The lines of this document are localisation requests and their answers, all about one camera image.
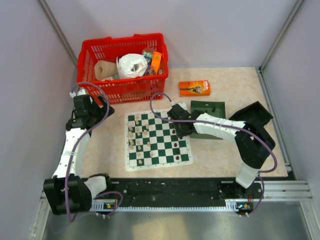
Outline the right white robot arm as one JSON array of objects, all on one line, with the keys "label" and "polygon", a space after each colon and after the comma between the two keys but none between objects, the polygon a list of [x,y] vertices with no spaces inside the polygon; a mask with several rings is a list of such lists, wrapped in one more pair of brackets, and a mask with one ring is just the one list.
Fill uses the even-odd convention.
[{"label": "right white robot arm", "polygon": [[189,113],[183,102],[172,105],[167,115],[179,137],[206,134],[236,144],[242,164],[233,192],[239,198],[251,193],[252,183],[276,146],[265,129],[273,117],[260,102],[237,111],[230,119],[212,116],[201,110]]}]

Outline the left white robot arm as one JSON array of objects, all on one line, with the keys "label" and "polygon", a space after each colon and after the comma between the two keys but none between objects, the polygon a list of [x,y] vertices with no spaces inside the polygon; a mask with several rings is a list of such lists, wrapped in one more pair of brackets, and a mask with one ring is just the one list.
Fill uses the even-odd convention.
[{"label": "left white robot arm", "polygon": [[105,93],[95,100],[84,88],[72,92],[74,108],[65,125],[65,143],[60,161],[53,175],[45,179],[43,191],[54,215],[88,212],[92,201],[100,195],[109,198],[114,191],[106,173],[82,178],[81,171],[92,131],[115,110]]}]

